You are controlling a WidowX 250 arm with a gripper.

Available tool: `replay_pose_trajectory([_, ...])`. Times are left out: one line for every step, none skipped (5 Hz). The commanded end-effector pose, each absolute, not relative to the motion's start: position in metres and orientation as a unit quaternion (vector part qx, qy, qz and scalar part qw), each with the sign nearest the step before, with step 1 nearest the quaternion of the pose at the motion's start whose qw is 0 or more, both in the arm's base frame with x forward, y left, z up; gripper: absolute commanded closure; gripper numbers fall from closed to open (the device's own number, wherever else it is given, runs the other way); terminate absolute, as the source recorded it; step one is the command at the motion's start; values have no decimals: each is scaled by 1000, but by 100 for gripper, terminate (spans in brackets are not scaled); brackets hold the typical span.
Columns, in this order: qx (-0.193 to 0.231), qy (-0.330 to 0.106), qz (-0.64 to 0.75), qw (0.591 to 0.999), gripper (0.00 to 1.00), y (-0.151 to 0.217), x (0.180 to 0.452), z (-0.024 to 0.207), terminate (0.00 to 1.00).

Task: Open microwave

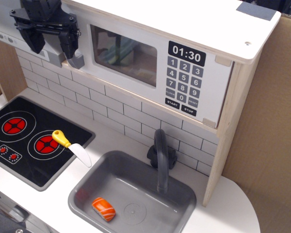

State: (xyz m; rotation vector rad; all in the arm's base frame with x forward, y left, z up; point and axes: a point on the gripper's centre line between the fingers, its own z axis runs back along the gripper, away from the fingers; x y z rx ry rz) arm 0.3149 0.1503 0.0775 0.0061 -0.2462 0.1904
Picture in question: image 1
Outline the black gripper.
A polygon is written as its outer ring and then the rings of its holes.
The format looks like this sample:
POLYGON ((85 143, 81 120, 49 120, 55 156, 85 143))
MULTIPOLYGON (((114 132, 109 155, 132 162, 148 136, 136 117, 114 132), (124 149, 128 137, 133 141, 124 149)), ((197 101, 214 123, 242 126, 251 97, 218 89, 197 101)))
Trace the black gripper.
POLYGON ((22 8, 11 10, 15 26, 30 49, 39 54, 45 45, 42 33, 59 35, 66 59, 78 49, 77 17, 62 9, 60 0, 22 0, 22 8))

